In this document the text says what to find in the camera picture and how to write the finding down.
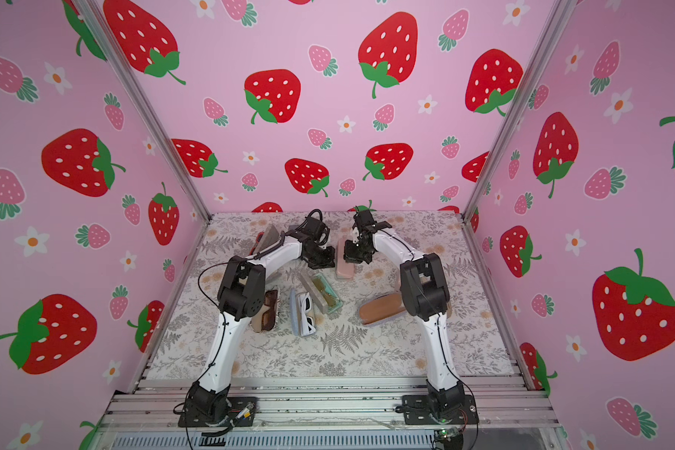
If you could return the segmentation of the pink case round glasses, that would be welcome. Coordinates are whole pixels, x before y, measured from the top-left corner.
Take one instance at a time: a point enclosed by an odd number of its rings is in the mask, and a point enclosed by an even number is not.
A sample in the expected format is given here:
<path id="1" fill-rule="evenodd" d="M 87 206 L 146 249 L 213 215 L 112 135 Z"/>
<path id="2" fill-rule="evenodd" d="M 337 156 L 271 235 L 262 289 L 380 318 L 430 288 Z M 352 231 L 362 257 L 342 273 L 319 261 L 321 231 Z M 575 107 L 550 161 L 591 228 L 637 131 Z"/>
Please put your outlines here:
<path id="1" fill-rule="evenodd" d="M 337 249 L 336 277 L 338 279 L 352 279 L 356 273 L 356 265 L 345 260 L 345 249 L 339 246 Z"/>

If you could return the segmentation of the grey case mint interior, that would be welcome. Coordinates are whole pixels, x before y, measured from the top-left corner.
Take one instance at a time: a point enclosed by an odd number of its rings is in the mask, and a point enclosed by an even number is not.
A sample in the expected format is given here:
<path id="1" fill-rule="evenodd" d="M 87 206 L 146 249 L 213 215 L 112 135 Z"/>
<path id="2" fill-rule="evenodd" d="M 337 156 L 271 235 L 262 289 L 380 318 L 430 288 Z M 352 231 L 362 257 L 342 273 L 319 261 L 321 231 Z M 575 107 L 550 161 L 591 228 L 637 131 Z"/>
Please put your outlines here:
<path id="1" fill-rule="evenodd" d="M 332 314 L 342 308 L 341 298 L 324 275 L 302 271 L 298 277 L 322 314 Z"/>

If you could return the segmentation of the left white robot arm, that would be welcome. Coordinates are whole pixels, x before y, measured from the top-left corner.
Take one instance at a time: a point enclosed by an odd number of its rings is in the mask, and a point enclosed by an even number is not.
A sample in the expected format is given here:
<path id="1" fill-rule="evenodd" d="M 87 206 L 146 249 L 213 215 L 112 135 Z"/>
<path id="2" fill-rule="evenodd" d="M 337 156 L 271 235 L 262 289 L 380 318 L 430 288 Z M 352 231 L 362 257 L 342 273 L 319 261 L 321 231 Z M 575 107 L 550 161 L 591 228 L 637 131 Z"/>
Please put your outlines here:
<path id="1" fill-rule="evenodd" d="M 302 223 L 280 235 L 271 247 L 226 262 L 216 305 L 219 330 L 208 353 L 204 372 L 191 386 L 190 401 L 222 401 L 227 398 L 239 341 L 251 319 L 264 305 L 266 279 L 292 261 L 302 260 L 311 269 L 331 268 L 336 249 L 328 244 L 330 229 L 323 212 L 311 210 Z"/>

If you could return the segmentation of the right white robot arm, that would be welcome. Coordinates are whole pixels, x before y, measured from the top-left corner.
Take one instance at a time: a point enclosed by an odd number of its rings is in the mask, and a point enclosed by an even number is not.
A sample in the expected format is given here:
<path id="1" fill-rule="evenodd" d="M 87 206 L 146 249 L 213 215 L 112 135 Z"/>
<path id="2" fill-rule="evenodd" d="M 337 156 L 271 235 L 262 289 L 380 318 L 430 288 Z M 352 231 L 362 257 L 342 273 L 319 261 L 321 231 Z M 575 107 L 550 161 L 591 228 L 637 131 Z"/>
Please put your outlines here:
<path id="1" fill-rule="evenodd" d="M 446 422 L 450 414 L 466 405 L 466 394 L 449 347 L 446 320 L 450 292 L 442 261 L 436 253 L 409 245 L 392 231 L 390 223 L 376 221 L 371 211 L 357 211 L 352 239 L 345 242 L 344 260 L 369 264 L 376 253 L 399 268 L 403 306 L 423 327 L 429 411 L 435 420 Z"/>

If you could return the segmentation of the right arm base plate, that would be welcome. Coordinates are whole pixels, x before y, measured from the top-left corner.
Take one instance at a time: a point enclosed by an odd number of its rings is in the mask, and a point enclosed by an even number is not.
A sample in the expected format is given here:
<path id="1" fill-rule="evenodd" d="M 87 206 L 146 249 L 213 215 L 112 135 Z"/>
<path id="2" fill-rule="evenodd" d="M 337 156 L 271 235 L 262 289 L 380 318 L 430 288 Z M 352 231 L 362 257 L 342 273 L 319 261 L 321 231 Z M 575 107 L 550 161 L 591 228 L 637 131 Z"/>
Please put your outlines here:
<path id="1" fill-rule="evenodd" d="M 406 395 L 395 412 L 410 426 L 465 427 L 480 423 L 474 396 L 469 395 L 448 403 L 431 396 Z"/>

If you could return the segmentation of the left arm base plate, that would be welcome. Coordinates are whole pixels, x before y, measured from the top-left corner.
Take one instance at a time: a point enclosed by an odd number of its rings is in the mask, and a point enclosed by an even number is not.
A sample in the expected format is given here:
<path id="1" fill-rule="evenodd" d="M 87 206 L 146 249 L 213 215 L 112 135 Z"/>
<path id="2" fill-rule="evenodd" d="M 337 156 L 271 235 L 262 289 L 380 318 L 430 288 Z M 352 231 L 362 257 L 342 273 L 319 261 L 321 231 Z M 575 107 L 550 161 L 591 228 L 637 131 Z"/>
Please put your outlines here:
<path id="1" fill-rule="evenodd" d="M 257 412 L 257 397 L 225 397 L 201 412 L 189 399 L 187 405 L 178 403 L 172 412 L 178 416 L 178 427 L 184 429 L 208 428 L 226 434 L 234 428 L 249 428 Z"/>

